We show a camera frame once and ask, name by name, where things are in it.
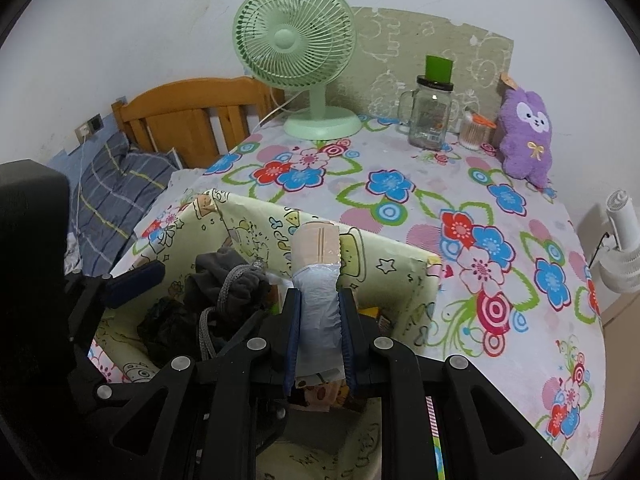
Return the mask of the toothpick jar orange lid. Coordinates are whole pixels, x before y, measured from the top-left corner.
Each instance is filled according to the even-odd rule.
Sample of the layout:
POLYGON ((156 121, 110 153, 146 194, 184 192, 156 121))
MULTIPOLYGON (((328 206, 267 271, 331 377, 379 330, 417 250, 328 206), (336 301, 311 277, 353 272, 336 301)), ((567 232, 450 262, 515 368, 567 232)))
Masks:
POLYGON ((486 117, 472 110, 465 110, 461 118, 459 143, 468 150, 478 151, 483 144, 490 142, 495 128, 497 125, 486 117))

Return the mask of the wall power outlet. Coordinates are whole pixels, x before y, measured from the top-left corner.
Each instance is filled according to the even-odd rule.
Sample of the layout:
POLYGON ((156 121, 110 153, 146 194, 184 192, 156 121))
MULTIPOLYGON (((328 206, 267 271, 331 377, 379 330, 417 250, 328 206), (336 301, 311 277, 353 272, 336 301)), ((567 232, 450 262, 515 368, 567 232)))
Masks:
POLYGON ((76 138, 79 144, 83 144, 85 140, 89 139, 95 133, 100 131, 104 127, 103 118, 100 114, 96 114, 89 120, 81 124, 75 129, 76 138))

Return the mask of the purple plush bunny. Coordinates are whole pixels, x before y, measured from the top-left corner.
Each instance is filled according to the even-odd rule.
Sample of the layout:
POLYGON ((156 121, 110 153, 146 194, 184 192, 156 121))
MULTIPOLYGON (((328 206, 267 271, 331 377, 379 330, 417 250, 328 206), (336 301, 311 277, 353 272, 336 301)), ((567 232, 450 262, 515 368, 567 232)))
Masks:
POLYGON ((503 171, 541 190, 552 166, 552 125, 541 96, 522 88, 506 88, 499 110, 503 131, 499 144, 503 171))

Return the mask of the yellow brown snack box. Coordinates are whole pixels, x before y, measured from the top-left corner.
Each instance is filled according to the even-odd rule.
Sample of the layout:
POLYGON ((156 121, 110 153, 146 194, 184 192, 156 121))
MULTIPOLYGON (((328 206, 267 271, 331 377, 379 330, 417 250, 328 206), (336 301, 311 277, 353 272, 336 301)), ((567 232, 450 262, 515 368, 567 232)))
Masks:
POLYGON ((303 388, 303 409, 310 412, 327 413, 332 408, 342 408, 347 401, 349 388, 345 379, 322 382, 303 388))

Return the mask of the wooden bed headboard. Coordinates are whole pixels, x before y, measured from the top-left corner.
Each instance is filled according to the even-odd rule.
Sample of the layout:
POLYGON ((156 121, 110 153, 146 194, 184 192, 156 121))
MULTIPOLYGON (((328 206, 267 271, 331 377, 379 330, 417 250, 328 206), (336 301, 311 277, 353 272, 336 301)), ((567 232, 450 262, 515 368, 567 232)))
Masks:
POLYGON ((262 119, 284 102, 284 92, 242 76, 183 79, 116 101, 116 125, 142 151, 175 150, 189 168, 205 168, 250 136, 248 113, 262 119))

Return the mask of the grey plaid pillow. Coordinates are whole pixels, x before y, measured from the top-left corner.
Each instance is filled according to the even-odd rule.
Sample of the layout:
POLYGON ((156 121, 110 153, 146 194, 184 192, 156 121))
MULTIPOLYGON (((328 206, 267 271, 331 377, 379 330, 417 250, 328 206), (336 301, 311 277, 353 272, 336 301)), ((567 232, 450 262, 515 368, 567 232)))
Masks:
POLYGON ((101 276, 134 244, 134 228, 178 170, 171 154, 147 153, 116 132, 88 163, 70 196, 70 234, 81 270, 101 276))

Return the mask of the floral tablecloth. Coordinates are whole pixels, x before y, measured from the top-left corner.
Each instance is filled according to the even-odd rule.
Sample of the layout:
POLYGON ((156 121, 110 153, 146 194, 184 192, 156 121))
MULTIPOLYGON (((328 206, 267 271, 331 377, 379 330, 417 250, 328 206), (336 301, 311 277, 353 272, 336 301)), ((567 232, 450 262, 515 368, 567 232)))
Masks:
POLYGON ((491 148, 431 153, 383 119, 334 141, 270 125, 202 168, 139 240, 210 190, 312 214, 439 258, 421 356, 469 359, 579 478, 596 456, 605 350, 596 286, 552 188, 507 176, 491 148))

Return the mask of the yellow cartoon storage box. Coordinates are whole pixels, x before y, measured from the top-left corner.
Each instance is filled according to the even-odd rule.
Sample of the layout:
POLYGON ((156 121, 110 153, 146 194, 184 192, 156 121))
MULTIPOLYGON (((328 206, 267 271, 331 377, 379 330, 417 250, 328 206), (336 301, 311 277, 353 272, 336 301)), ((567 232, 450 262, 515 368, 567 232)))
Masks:
MULTIPOLYGON (((259 263, 270 278, 292 278, 291 240, 314 216, 295 208, 210 190, 194 198, 174 221, 146 240, 137 240, 116 264, 120 275, 158 260, 166 269, 163 281, 118 310, 108 311, 96 331, 96 344, 132 382, 146 382, 160 369, 151 347, 137 326, 155 301, 182 301, 186 278, 195 271, 198 255, 222 246, 233 248, 248 263, 259 263)), ((357 306, 378 307, 390 320, 393 338, 416 354, 424 345, 414 342, 438 289, 439 258, 423 249, 401 244, 347 224, 340 232, 341 270, 336 282, 352 290, 357 306)), ((346 431, 336 452, 299 438, 278 443, 258 462, 259 474, 278 479, 377 479, 382 474, 382 403, 369 401, 346 431)))

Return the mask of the white tissue roll pack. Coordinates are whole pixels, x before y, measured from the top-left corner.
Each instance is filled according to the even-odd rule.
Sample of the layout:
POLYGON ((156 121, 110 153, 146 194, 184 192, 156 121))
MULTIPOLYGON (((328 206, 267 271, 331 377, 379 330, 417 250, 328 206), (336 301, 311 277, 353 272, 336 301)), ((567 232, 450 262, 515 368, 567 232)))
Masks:
POLYGON ((340 229, 324 221, 300 226, 292 238, 292 271, 294 288, 302 294, 296 375, 338 370, 343 365, 340 229))

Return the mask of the glass mason jar mug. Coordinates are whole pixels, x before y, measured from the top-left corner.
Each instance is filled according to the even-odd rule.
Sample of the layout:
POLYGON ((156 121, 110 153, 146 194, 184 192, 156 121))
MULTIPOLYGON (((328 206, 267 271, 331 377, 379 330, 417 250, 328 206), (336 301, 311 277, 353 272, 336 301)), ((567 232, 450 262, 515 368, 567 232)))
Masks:
POLYGON ((449 127, 452 90, 452 82, 417 76, 416 88, 401 93, 397 116, 411 145, 430 151, 442 148, 449 127))

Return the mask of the grey drawstring pouch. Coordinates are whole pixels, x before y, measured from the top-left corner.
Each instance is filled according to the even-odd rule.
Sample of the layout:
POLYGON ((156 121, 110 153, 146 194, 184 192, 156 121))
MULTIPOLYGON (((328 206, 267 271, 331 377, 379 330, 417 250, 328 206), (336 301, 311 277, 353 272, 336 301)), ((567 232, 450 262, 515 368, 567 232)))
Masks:
POLYGON ((248 263, 230 246, 222 246, 195 258, 183 304, 195 316, 198 348, 208 361, 253 314, 271 309, 272 287, 260 263, 248 263))

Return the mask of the green cup on jar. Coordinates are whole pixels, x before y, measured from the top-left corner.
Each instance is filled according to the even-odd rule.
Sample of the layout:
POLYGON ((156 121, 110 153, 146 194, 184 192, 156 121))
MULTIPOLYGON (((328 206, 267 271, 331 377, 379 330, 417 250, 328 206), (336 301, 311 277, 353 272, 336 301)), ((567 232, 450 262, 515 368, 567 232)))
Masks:
POLYGON ((436 84, 450 84, 454 61, 436 55, 425 57, 424 77, 436 84))

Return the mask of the white standing fan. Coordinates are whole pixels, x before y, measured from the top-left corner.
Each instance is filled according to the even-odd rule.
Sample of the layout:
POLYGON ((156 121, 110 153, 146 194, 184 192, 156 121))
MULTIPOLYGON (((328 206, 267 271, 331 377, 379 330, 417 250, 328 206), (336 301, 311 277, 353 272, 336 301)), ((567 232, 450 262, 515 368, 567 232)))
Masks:
POLYGON ((594 252, 603 284, 616 294, 639 291, 639 214, 627 191, 612 192, 605 202, 608 230, 594 252))

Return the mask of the black plastic bag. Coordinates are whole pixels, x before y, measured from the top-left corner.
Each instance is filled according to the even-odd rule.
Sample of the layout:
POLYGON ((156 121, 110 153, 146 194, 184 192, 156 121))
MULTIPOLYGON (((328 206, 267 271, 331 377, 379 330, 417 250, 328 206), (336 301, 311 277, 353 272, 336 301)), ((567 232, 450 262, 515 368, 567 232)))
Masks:
POLYGON ((200 357, 195 315, 175 299, 164 297, 153 304, 138 325, 137 333, 146 354, 158 368, 177 356, 200 357))

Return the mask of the green desk fan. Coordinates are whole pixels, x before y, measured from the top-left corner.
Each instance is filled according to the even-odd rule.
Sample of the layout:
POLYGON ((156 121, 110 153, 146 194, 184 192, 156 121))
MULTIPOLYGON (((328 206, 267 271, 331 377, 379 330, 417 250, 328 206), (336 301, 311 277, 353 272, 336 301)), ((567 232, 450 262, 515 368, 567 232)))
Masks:
POLYGON ((356 48, 354 14, 345 0, 245 0, 232 37, 236 55, 256 79, 308 94, 308 106, 284 122, 289 136, 329 141, 359 131, 356 113, 326 104, 326 87, 356 48))

